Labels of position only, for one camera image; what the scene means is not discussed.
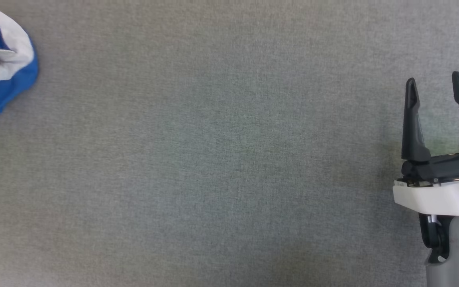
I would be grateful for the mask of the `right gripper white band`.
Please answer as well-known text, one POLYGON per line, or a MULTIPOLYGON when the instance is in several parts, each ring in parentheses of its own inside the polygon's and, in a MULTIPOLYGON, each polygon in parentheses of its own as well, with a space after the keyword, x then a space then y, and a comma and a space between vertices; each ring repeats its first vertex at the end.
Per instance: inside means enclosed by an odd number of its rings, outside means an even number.
MULTIPOLYGON (((452 73, 454 100, 459 106, 459 71, 452 73)), ((395 180, 396 204, 419 214, 459 216, 459 153, 431 158, 419 119, 420 100, 414 78, 406 82, 403 109, 402 177, 395 180)))

